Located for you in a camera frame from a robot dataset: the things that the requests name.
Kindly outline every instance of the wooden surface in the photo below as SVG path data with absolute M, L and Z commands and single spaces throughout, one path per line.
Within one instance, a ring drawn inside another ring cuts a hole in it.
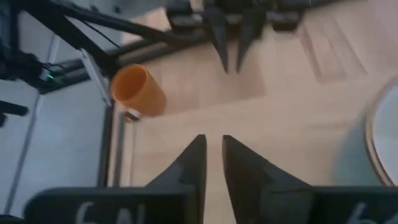
M 167 111 L 126 125 L 120 184 L 145 185 L 197 134 L 206 134 L 208 144 L 205 223 L 234 223 L 221 160 L 224 134 L 309 184 L 379 184 L 366 157 L 362 120 L 398 72 L 398 32 L 381 25 L 398 3 L 377 2 L 309 12 L 296 34 L 267 27 L 240 74 L 225 74 L 210 44 L 145 64 L 167 95 Z M 136 20 L 168 28 L 163 9 Z M 124 36 L 125 42 L 136 39 Z M 231 42 L 230 71 L 236 55 Z M 110 185 L 113 171 L 111 159 Z

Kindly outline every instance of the wooden board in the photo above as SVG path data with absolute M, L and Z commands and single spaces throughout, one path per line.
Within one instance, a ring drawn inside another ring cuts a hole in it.
M 295 34 L 267 27 L 240 74 L 225 74 L 210 44 L 145 64 L 168 106 L 164 116 L 127 125 L 121 185 L 148 183 L 197 134 L 208 141 L 205 223 L 234 223 L 221 160 L 224 134 L 309 184 L 379 184 L 361 122 L 398 72 L 397 42 L 381 25 L 382 10 L 374 2 L 344 2 L 309 12 Z M 168 28 L 163 9 L 138 21 Z M 232 41 L 230 71 L 236 55 Z

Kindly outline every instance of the cable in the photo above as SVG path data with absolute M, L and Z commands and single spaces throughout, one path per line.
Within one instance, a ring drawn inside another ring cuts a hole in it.
M 51 68 L 48 68 L 46 66 L 43 66 L 42 68 L 46 69 L 47 71 L 49 71 L 50 73 L 54 72 L 53 70 L 51 70 Z
M 81 21 L 84 25 L 88 26 L 89 28 L 91 28 L 92 30 L 94 30 L 95 32 L 97 32 L 99 35 L 103 36 L 106 40 L 108 40 L 109 42 L 111 42 L 113 45 L 115 45 L 117 48 L 120 48 L 120 46 L 118 44 L 116 44 L 115 42 L 113 42 L 109 37 L 105 36 L 105 34 L 103 34 L 101 31 L 99 31 L 97 28 L 93 27 L 92 25 L 90 25 L 89 23 L 87 23 L 86 21 Z
M 65 67 L 63 65 L 60 65 L 60 64 L 46 63 L 46 65 L 50 65 L 50 66 L 53 66 L 53 67 L 60 67 L 62 69 L 65 69 Z

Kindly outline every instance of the black metal frame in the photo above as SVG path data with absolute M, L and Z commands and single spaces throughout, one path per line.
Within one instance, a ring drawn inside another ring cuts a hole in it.
M 17 15 L 21 11 L 26 11 L 75 49 L 85 49 L 93 56 L 98 66 L 102 69 L 103 75 L 108 79 L 112 79 L 117 70 L 122 66 L 144 63 L 207 41 L 204 33 L 175 35 L 171 30 L 163 32 L 98 12 L 91 12 L 90 10 L 80 8 L 71 3 L 55 3 L 49 0 L 10 0 L 9 2 L 12 6 L 12 8 L 10 8 L 10 10 L 12 10 L 11 14 L 15 15 L 12 16 L 10 20 L 9 30 L 9 45 L 12 51 L 19 51 L 17 41 L 19 36 Z M 67 17 L 140 35 L 143 40 L 105 52 L 89 37 L 82 33 L 80 29 L 73 25 Z M 119 60 L 119 57 L 138 50 L 145 51 L 141 54 L 138 52 L 138 54 L 135 54 L 133 57 L 123 57 L 122 60 Z M 63 69 L 57 70 L 52 74 L 53 80 L 40 80 L 37 82 L 37 86 L 35 87 L 40 94 L 50 93 L 90 79 L 80 59 L 74 59 L 60 64 Z M 113 109 L 114 102 L 111 106 L 105 108 L 103 139 L 99 159 L 98 187 L 107 187 L 108 184 Z

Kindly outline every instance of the white printed number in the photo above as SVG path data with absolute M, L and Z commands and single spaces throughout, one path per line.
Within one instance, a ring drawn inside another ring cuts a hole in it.
M 346 224 L 377 224 L 373 220 L 360 219 L 365 208 L 366 204 L 364 202 L 359 202 Z M 384 224 L 398 224 L 398 212 L 390 220 L 385 221 Z
M 80 205 L 76 213 L 76 224 L 96 224 L 95 222 L 85 222 L 85 215 L 89 207 L 93 206 L 93 202 L 85 202 Z M 134 217 L 130 210 L 121 208 L 118 212 L 118 217 L 115 224 L 144 224 L 145 206 L 138 205 L 137 222 L 134 222 Z

